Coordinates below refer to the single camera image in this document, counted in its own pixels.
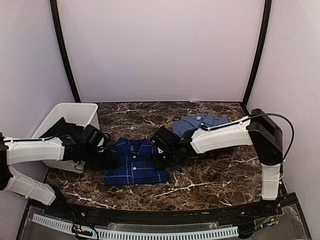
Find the light blue checked shirt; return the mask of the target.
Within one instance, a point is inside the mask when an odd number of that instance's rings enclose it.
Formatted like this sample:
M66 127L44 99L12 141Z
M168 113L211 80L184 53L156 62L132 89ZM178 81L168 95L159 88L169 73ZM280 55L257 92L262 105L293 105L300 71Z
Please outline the light blue checked shirt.
M226 117L217 117L212 113L201 113L196 115L182 116L180 120L171 124L173 133L180 138L187 131L199 129L201 127L210 128L227 124L229 120Z

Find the dark blue plaid shirt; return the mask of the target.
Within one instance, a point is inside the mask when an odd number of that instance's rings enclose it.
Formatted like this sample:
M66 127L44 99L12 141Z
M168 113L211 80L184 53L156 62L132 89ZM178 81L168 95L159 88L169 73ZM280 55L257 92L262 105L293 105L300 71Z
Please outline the dark blue plaid shirt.
M107 149L114 165L105 173L105 185L157 185L170 181L167 171L156 167L158 149L148 139L129 140L121 137Z

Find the red black shirt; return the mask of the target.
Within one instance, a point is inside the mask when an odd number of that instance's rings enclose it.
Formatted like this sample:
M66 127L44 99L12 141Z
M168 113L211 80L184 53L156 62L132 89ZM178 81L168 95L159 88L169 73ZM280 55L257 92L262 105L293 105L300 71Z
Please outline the red black shirt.
M220 148L207 151L205 153L194 153L190 159L220 159L220 158L228 158L234 152L232 147Z

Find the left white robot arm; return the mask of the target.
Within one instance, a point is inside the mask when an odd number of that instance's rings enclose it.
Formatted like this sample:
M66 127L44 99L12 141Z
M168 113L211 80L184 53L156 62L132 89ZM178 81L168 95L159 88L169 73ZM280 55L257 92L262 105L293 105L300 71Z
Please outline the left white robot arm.
M60 218L67 218L70 206L60 189L35 180L13 166L19 163L52 161L57 168L71 166L71 171L82 172L108 169L114 165L107 149L109 136L100 131L69 135L58 133L46 138L0 138L0 189L26 199L38 201Z

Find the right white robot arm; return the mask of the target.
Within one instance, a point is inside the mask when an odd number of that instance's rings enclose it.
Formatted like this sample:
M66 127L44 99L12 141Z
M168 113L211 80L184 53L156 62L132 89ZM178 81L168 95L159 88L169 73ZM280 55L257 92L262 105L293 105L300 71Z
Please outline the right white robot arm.
M259 108L239 120L226 124L187 131L179 137L165 127L160 127L150 141L158 149L155 165L158 169L178 165L192 157L236 146L253 146L262 169L262 201L255 205L255 213L266 217L275 208L283 164L288 151L283 147L283 131L272 120L278 117L291 123L285 116L265 113Z

